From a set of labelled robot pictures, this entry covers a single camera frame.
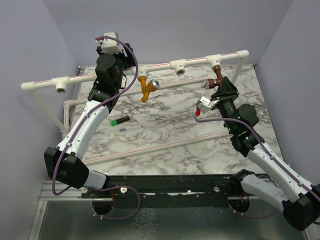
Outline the orange water faucet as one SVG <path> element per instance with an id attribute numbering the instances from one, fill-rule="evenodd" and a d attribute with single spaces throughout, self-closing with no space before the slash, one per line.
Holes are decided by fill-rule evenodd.
<path id="1" fill-rule="evenodd" d="M 140 85 L 141 85 L 141 92 L 143 94 L 143 97 L 141 98 L 142 103 L 146 103 L 149 99 L 149 95 L 152 92 L 157 91 L 160 88 L 160 84 L 157 80 L 151 80 L 147 83 L 147 77 L 146 76 L 140 76 L 138 78 Z"/>

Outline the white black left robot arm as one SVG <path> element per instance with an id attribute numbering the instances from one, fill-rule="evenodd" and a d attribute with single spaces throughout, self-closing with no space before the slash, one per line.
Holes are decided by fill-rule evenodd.
<path id="1" fill-rule="evenodd" d="M 111 190 L 108 176 L 90 170 L 82 159 L 97 128 L 111 113 L 120 93 L 124 92 L 124 71 L 135 66 L 137 62 L 128 43 L 125 44 L 125 51 L 120 53 L 104 53 L 100 46 L 97 47 L 97 52 L 99 57 L 96 60 L 96 79 L 84 110 L 57 147 L 48 147 L 45 150 L 44 161 L 50 179 L 76 189 L 93 188 L 94 193 L 103 198 Z"/>

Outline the white PVC pipe frame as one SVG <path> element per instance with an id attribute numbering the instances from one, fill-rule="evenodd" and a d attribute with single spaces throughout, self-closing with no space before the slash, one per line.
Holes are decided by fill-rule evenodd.
<path id="1" fill-rule="evenodd" d="M 122 88 L 124 91 L 119 94 L 119 97 L 124 95 L 135 83 L 135 81 L 139 81 L 139 77 L 145 76 L 147 79 L 147 74 L 150 72 L 157 72 L 162 70 L 173 70 L 178 76 L 181 76 L 185 73 L 185 68 L 189 66 L 195 65 L 209 65 L 213 70 L 214 66 L 221 66 L 221 62 L 226 60 L 238 60 L 238 64 L 236 66 L 236 71 L 233 74 L 231 81 L 235 82 L 240 74 L 240 70 L 242 69 L 244 63 L 246 62 L 249 56 L 248 50 L 241 50 L 235 53 L 228 54 L 214 54 L 200 58 L 194 59 L 179 59 L 173 60 L 168 63 L 154 64 L 154 65 L 138 65 L 136 62 L 135 66 L 132 66 L 129 69 L 124 70 L 124 76 L 122 78 Z M 63 133 L 64 138 L 68 135 L 71 129 L 69 129 L 64 123 L 60 122 L 54 113 L 52 113 L 51 109 L 45 104 L 44 101 L 36 94 L 38 89 L 44 89 L 49 87 L 54 87 L 57 92 L 64 93 L 67 90 L 69 85 L 84 83 L 84 82 L 95 82 L 96 73 L 89 75 L 81 75 L 81 76 L 64 76 L 53 78 L 51 80 L 46 81 L 38 81 L 38 82 L 24 82 L 20 85 L 20 88 L 28 94 L 33 95 L 33 97 L 39 102 L 42 108 L 47 112 L 47 114 L 52 118 L 54 123 Z"/>

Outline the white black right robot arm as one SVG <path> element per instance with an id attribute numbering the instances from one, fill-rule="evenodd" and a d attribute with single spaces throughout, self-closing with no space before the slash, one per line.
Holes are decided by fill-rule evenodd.
<path id="1" fill-rule="evenodd" d="M 280 210 L 286 221 L 296 230 L 303 231 L 320 217 L 320 186 L 306 180 L 269 147 L 253 127 L 259 122 L 253 105 L 236 107 L 239 91 L 225 76 L 214 81 L 218 87 L 211 95 L 217 103 L 224 127 L 232 135 L 231 143 L 240 152 L 263 169 L 283 190 L 287 199 L 279 201 Z"/>

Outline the brown water faucet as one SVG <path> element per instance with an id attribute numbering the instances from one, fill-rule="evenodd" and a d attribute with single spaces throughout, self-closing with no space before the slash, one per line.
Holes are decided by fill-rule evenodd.
<path id="1" fill-rule="evenodd" d="M 214 89 L 215 87 L 219 87 L 223 82 L 221 67 L 219 65 L 216 65 L 212 69 L 216 75 L 216 78 L 208 78 L 201 84 L 201 87 L 206 90 Z"/>

